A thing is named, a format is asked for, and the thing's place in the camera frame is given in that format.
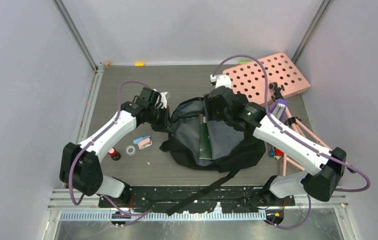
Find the black backpack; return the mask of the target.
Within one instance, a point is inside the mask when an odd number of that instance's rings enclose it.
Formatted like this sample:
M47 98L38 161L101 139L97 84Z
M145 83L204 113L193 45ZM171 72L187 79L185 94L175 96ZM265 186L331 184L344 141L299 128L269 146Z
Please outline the black backpack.
M266 147L262 140L245 136L223 121L207 121L212 160L200 159L200 114L205 113L204 98L194 97L180 103L170 117L174 130L159 149L169 152L174 161L186 168L227 173L209 186L191 194L169 208L171 216L186 206L220 188L240 170L254 167L263 157Z

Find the dark green book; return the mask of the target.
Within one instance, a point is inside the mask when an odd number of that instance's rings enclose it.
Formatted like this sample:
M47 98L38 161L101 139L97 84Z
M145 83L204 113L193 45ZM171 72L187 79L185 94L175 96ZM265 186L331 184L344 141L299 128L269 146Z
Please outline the dark green book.
M207 118L204 114L199 115L199 159L208 161L213 159Z

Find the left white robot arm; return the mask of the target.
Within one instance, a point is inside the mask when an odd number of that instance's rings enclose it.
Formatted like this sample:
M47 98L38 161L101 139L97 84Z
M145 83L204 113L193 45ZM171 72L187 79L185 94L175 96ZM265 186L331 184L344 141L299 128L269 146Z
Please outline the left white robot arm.
M86 196L107 195L118 207L130 202L126 184L102 173L101 162L125 135L149 123L155 132L172 130L168 92L144 87L132 101L121 104L114 116L80 143L69 142L62 151L59 179Z

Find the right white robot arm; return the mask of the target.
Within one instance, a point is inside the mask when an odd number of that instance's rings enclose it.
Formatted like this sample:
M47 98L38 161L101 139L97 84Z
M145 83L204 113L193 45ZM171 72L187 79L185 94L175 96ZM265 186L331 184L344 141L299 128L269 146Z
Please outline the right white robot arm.
M263 106L249 102L244 94L234 94L228 87L215 88L204 96L204 102L209 121L223 121L236 131L267 142L304 168L302 172L270 177L261 189L265 203L276 205L287 196L303 194L322 202L330 200L344 174L340 164L346 161L344 150L313 143Z

